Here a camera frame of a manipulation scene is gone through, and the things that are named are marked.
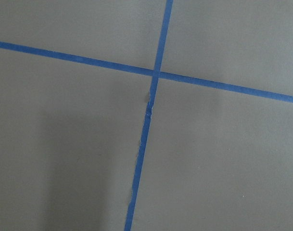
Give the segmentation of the long blue tape strip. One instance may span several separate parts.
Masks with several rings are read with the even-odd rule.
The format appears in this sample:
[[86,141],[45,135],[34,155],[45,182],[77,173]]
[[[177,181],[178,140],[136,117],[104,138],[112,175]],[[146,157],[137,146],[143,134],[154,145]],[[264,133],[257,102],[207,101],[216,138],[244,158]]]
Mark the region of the long blue tape strip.
[[131,189],[131,198],[127,208],[127,215],[126,215],[126,220],[124,225],[125,231],[131,230],[132,222],[134,218],[134,212],[135,212],[135,206],[136,206],[136,201],[137,201],[137,196],[139,191],[139,184],[140,184],[141,172],[143,167],[144,155],[145,155],[145,150],[147,146],[150,124],[152,120],[153,106],[154,106],[155,97],[156,97],[158,80],[161,73],[161,66],[162,66],[162,61],[163,61],[163,56],[165,51],[166,37],[168,34],[170,17],[172,13],[172,6],[173,6],[173,0],[167,0],[164,16],[163,16],[163,21],[162,21],[162,26],[161,26],[160,38],[158,41],[158,47],[156,51],[155,63],[153,67],[152,80],[151,80],[150,90],[149,90],[149,101],[147,103],[147,107],[145,111],[143,128],[142,128],[142,133],[140,138],[140,146],[139,146],[138,156],[136,159],[136,165],[135,165],[135,171],[134,171],[134,177],[133,177],[132,189]]

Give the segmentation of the crossing blue tape strip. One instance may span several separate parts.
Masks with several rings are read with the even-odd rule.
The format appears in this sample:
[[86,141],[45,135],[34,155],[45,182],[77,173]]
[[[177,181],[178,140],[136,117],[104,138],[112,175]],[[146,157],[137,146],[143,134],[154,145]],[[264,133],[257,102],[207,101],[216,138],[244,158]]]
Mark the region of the crossing blue tape strip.
[[[7,43],[2,41],[0,41],[0,49],[28,53],[28,54],[38,55],[38,56],[60,59],[64,61],[70,61],[74,63],[86,64],[91,66],[103,67],[107,69],[119,70],[123,72],[129,72],[129,73],[140,74],[145,76],[151,76],[153,74],[153,70],[151,69],[126,65],[126,64],[113,63],[113,62],[108,62],[108,61],[73,55],[73,54],[67,54],[67,53],[62,53],[57,51],[33,48],[29,46],[23,46],[23,45]],[[237,86],[233,84],[200,79],[196,77],[182,76],[182,75],[172,74],[167,72],[161,72],[159,77],[163,79],[167,79],[167,80],[177,81],[177,82],[189,83],[189,84],[194,84],[198,86],[232,91],[232,92],[262,97],[262,98],[268,98],[268,99],[274,99],[278,101],[293,103],[293,96],[291,95],[280,94],[280,93],[270,92],[266,90],[253,89],[253,88]]]

